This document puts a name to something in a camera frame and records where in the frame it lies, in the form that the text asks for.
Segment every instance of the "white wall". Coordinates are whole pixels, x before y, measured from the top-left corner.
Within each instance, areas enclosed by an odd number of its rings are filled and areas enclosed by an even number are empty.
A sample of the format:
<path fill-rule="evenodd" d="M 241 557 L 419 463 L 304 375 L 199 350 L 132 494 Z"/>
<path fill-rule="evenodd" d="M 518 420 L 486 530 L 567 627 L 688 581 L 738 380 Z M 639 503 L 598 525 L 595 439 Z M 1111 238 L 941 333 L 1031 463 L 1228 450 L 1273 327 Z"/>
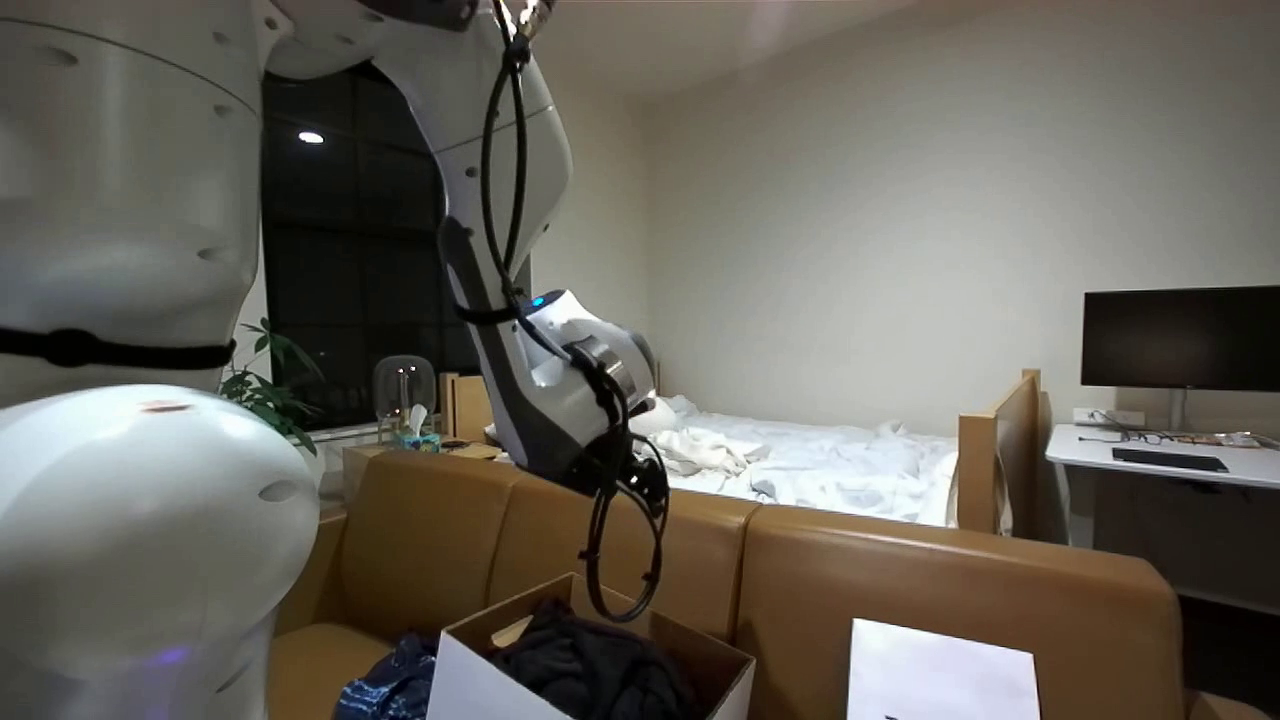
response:
<path fill-rule="evenodd" d="M 667 388 L 951 429 L 1042 369 L 1054 414 L 1106 404 L 1077 386 L 1082 287 L 1280 279 L 1276 48 L 1267 0 L 999 3 L 659 106 Z"/>
<path fill-rule="evenodd" d="M 534 287 L 572 287 L 595 317 L 648 335 L 648 141 L 645 113 L 572 63 L 548 82 L 572 141 L 567 201 L 530 257 Z"/>

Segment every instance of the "sofa cushion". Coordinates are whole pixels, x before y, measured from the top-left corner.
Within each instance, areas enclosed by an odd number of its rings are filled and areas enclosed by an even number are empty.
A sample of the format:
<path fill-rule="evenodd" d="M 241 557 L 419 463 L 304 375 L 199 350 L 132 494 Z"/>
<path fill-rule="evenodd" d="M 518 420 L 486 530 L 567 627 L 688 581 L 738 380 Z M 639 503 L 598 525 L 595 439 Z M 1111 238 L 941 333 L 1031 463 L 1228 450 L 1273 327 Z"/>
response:
<path fill-rule="evenodd" d="M 694 634 L 728 636 L 736 616 L 738 546 L 751 508 L 757 503 L 744 500 L 670 494 L 662 577 L 653 610 Z M 588 515 L 588 496 L 523 475 L 507 500 L 486 601 L 528 594 L 562 571 L 585 571 L 579 553 L 588 550 Z M 635 598 L 648 561 L 653 534 L 639 508 L 617 496 L 603 530 L 603 586 Z"/>
<path fill-rule="evenodd" d="M 760 508 L 736 623 L 757 715 L 839 713 L 851 616 L 1036 654 L 1042 720 L 1183 715 L 1174 598 L 1143 561 Z"/>
<path fill-rule="evenodd" d="M 272 642 L 266 715 L 326 720 L 346 679 L 385 660 L 392 644 L 342 623 L 308 623 Z"/>
<path fill-rule="evenodd" d="M 425 453 L 370 458 L 334 557 L 338 616 L 396 642 L 483 610 L 515 475 Z"/>

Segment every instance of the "white paper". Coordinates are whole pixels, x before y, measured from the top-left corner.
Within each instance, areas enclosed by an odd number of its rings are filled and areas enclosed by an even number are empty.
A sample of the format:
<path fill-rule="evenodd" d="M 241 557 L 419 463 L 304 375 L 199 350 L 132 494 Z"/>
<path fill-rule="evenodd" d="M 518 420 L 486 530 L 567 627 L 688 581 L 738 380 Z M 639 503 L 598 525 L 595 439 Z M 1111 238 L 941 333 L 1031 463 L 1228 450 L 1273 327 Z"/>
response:
<path fill-rule="evenodd" d="M 848 720 L 1038 720 L 1020 649 L 851 619 Z"/>

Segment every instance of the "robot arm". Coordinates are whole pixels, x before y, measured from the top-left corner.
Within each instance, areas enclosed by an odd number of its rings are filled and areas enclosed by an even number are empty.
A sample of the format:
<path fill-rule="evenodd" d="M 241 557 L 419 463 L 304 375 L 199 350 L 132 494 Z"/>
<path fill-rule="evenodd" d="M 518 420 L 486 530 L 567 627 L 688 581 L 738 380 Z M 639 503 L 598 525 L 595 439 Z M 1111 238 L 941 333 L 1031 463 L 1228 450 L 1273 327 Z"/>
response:
<path fill-rule="evenodd" d="M 447 192 L 445 265 L 478 350 L 495 435 L 518 470 L 574 494 L 630 471 L 624 420 L 653 391 L 635 335 L 515 272 L 567 186 L 567 136 L 528 55 L 548 3 L 523 15 L 477 0 L 276 0 L 292 21 L 266 74 L 326 78 L 370 62 L 406 102 Z"/>

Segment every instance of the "black cable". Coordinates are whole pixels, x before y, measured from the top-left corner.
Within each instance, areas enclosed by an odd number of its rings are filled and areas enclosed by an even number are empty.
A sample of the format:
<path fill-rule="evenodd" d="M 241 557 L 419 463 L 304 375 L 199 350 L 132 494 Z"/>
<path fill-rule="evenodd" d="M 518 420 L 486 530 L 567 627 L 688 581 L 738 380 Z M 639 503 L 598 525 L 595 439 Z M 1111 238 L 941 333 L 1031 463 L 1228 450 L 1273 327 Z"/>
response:
<path fill-rule="evenodd" d="M 654 463 L 648 463 L 654 471 L 653 480 L 659 480 L 659 496 L 667 496 L 662 494 L 667 488 L 667 480 L 662 480 L 667 471 L 662 471 L 662 463 L 659 463 L 653 443 L 648 443 L 648 453 L 654 461 Z M 648 557 L 648 571 L 639 577 L 639 598 L 630 601 L 630 610 L 620 610 L 620 612 L 607 610 L 603 571 L 598 571 L 603 525 L 607 525 L 607 508 L 610 508 L 617 496 L 628 496 L 639 508 L 639 515 L 648 525 L 648 536 L 653 536 L 653 557 Z M 653 598 L 654 598 L 654 587 L 662 581 L 662 534 L 667 534 L 667 500 L 659 500 L 659 508 L 653 508 L 653 500 L 645 494 L 635 494 L 630 485 L 624 485 L 624 480 L 617 480 L 610 488 L 595 494 L 592 525 L 588 525 L 588 550 L 579 553 L 579 561 L 588 565 L 592 610 L 603 619 L 630 623 L 635 616 L 645 616 L 645 610 L 653 606 Z"/>
<path fill-rule="evenodd" d="M 490 12 L 495 12 L 495 25 L 501 25 L 501 37 L 502 37 L 502 63 L 501 63 L 501 74 L 495 74 L 495 82 L 486 90 L 483 134 L 478 134 L 478 212 L 483 212 L 486 261 L 490 261 L 490 272 L 501 275 L 501 291 L 502 291 L 502 306 L 513 311 L 518 306 L 518 295 L 513 291 L 513 261 L 515 261 L 515 249 L 518 249 L 523 192 L 528 192 L 528 119 L 523 119 L 523 91 L 518 91 L 518 74 L 528 69 L 528 37 L 518 37 L 518 28 L 515 31 L 507 28 L 502 0 L 490 0 Z M 490 224 L 490 190 L 486 186 L 490 186 L 490 136 L 495 136 L 495 116 L 501 116 L 502 91 L 513 91 L 515 178 L 513 178 L 507 242 L 501 249 L 495 245 L 495 224 Z M 603 424 L 607 429 L 603 432 L 603 453 L 607 458 L 603 461 L 607 461 L 610 485 L 595 488 L 592 525 L 588 525 L 588 550 L 579 557 L 588 565 L 592 610 L 603 619 L 628 623 L 653 606 L 654 586 L 662 577 L 662 534 L 667 534 L 667 471 L 662 471 L 662 461 L 645 435 L 630 435 L 630 429 L 628 429 L 628 395 L 592 357 L 585 357 L 579 350 L 554 350 L 528 322 L 528 311 L 513 311 L 513 317 L 545 352 L 551 352 L 551 357 L 567 360 L 574 371 L 585 371 L 585 380 L 595 391 L 598 414 L 607 415 L 607 424 Z M 648 571 L 639 577 L 645 587 L 639 587 L 635 606 L 624 610 L 624 612 L 607 610 L 603 581 L 598 581 L 603 525 L 607 525 L 607 508 L 610 508 L 617 496 L 628 496 L 639 508 L 639 515 L 645 515 L 645 525 L 653 534 L 653 561 L 648 561 Z"/>

